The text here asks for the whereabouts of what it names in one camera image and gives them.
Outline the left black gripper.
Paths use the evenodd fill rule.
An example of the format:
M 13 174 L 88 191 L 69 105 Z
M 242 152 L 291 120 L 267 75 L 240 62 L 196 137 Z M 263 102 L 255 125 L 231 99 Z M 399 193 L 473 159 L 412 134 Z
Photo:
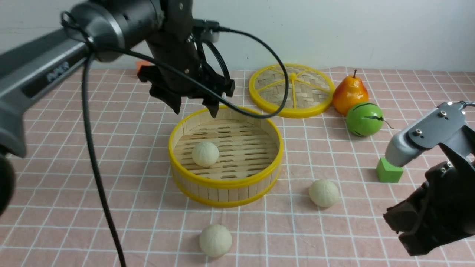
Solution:
M 200 20 L 192 15 L 192 0 L 161 0 L 163 26 L 147 39 L 156 60 L 160 60 L 218 93 L 205 95 L 184 78 L 161 66 L 147 66 L 138 73 L 139 79 L 150 81 L 150 96 L 161 100 L 176 114 L 180 113 L 182 98 L 203 98 L 202 104 L 212 118 L 219 111 L 221 95 L 233 96 L 234 81 L 230 78 L 224 59 L 214 46 L 220 24 Z

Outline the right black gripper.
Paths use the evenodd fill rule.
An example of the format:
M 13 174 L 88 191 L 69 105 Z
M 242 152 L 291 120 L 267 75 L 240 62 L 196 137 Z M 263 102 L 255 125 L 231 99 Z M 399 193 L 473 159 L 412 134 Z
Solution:
M 474 235 L 474 162 L 467 159 L 474 130 L 463 125 L 437 145 L 447 161 L 426 171 L 426 181 L 383 216 L 410 256 Z

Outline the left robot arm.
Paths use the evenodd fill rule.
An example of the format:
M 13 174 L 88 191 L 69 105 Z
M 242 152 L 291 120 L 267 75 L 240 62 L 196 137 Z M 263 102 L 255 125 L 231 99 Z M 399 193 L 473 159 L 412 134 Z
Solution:
M 23 116 L 42 97 L 82 67 L 90 54 L 103 63 L 121 54 L 105 46 L 131 49 L 146 41 L 153 58 L 175 68 L 146 66 L 138 72 L 151 82 L 150 95 L 178 113 L 181 98 L 202 99 L 213 117 L 218 99 L 210 91 L 233 96 L 235 83 L 227 67 L 217 74 L 207 63 L 202 43 L 217 41 L 219 23 L 192 17 L 191 0 L 88 0 L 61 15 L 62 27 L 1 55 L 1 212 L 14 193 L 15 171 L 7 154 L 27 153 Z

